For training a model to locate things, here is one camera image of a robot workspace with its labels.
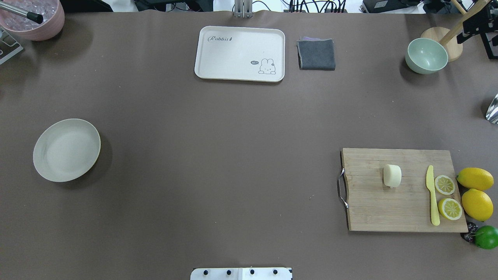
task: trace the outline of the black straw tip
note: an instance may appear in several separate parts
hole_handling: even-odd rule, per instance
[[[43,22],[43,16],[40,14],[37,14],[37,13],[33,13],[33,12],[29,11],[26,17],[28,19],[38,23],[38,24],[41,24]]]

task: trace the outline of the wooden stand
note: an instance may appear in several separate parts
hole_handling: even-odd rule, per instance
[[[420,37],[433,39],[434,41],[441,43],[441,39],[448,34],[449,31],[449,29],[444,27],[432,27],[424,31]],[[443,45],[443,47],[448,53],[449,62],[457,60],[462,55],[464,50],[464,46],[457,43],[456,36],[451,38],[451,40],[447,44]]]
[[[451,2],[462,13],[462,19],[451,30],[444,27],[432,27],[424,31],[420,36],[422,38],[433,39],[443,45],[448,53],[449,62],[457,60],[462,55],[463,45],[457,43],[456,36],[462,31],[463,22],[482,10],[490,0],[478,0],[468,12],[465,12],[456,0],[451,0]]]

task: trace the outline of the white plastic plate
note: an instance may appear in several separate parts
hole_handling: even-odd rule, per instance
[[[284,62],[285,35],[278,29],[206,26],[194,70],[203,79],[278,82]]]
[[[66,182],[85,174],[97,161],[100,135],[89,122],[67,119],[53,124],[38,138],[33,151],[36,171],[53,182]]]

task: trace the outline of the pink container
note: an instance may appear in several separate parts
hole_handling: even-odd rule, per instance
[[[15,5],[15,1],[5,2],[11,5]],[[61,2],[59,0],[57,0],[57,9],[55,10],[54,15],[47,21],[44,21],[42,24],[31,30],[12,29],[8,25],[6,25],[4,21],[8,16],[12,15],[5,10],[0,10],[0,25],[11,35],[15,34],[21,38],[32,41],[43,41],[54,37],[62,30],[62,26],[64,26],[65,20],[64,9],[62,8]]]

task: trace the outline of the yellow knife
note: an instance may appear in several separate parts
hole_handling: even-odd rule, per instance
[[[425,175],[425,185],[431,193],[431,223],[435,226],[439,226],[439,212],[437,210],[436,189],[434,186],[434,167],[432,165],[429,165],[429,168],[427,168],[427,174]]]

